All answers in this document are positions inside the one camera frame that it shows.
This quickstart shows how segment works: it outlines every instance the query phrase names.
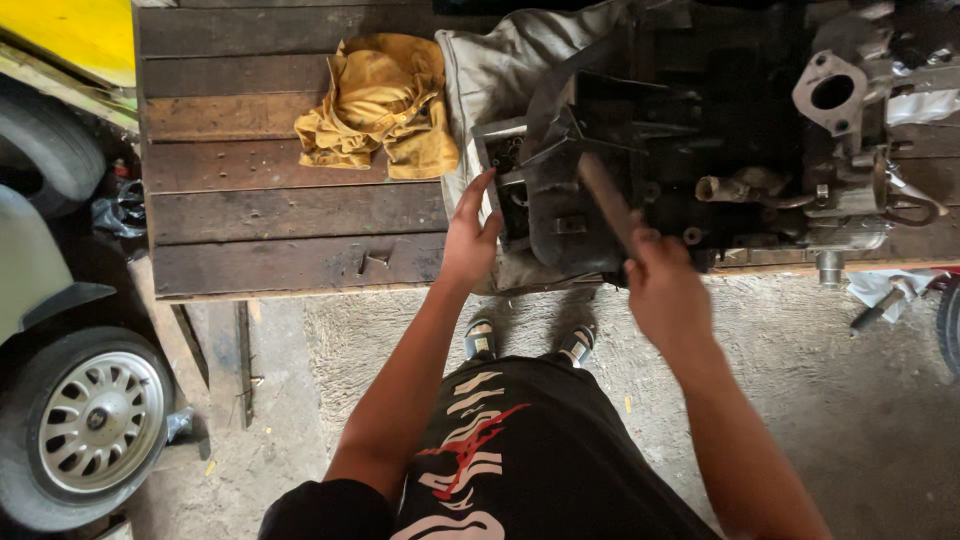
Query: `yellow rag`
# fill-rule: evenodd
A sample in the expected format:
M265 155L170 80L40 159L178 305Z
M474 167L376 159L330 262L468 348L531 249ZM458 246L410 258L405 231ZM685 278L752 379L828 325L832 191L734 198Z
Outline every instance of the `yellow rag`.
M301 165L369 169L382 143L391 178L434 178L457 167L439 45L401 34L354 37L341 41L327 63L323 104L294 124Z

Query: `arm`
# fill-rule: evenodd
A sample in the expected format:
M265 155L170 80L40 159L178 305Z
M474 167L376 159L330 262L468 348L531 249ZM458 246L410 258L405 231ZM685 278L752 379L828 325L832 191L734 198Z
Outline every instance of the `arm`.
M736 385L685 246L642 227L634 244L642 264L625 264L630 308L684 392L693 449L720 526L730 538L829 538L804 485Z
M503 219L487 218L481 230L480 202L493 169L464 191L450 220L440 275L396 349L347 419L324 480L355 479L399 502L407 467L417 451L444 375L457 317L473 285L496 257Z

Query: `sandal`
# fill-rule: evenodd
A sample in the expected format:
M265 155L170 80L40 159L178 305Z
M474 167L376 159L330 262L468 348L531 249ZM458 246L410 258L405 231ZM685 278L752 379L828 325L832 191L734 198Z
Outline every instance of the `sandal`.
M464 350L467 360L487 351L489 358L496 358L496 345L493 341L493 323L488 319L476 319L467 327L464 336Z
M569 356L573 367L584 367L593 353L593 332L586 326L579 326L564 339L560 353Z

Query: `hand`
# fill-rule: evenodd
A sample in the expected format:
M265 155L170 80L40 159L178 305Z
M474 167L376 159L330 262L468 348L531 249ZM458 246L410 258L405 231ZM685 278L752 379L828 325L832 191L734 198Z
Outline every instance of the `hand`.
M660 238L641 222L635 219L633 238L641 261L624 263L630 311L677 374L678 362L716 347L710 296L680 240Z
M473 179L460 197L446 231L444 262L437 281L443 279L470 289L490 272L496 258L496 238L503 227L503 214L498 210L489 215L483 229L477 214L484 191L495 174L496 169L487 169Z

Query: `dirty floor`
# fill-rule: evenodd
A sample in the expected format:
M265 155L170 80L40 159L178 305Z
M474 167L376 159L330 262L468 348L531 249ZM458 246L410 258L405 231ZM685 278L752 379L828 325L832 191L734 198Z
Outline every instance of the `dirty floor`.
M717 334L741 386L821 506L837 538L960 537L960 387L933 331L940 294L895 326L852 340L862 309L815 278L711 278ZM349 412L420 306L423 290L260 303L251 321L255 418L213 433L216 465L153 473L131 499L138 539L254 538L263 511L319 479ZM679 387L613 287L471 297L505 354L535 356L565 330L594 324L588 369L653 468L709 522ZM461 359L459 339L448 370ZM630 411L626 402L629 400Z

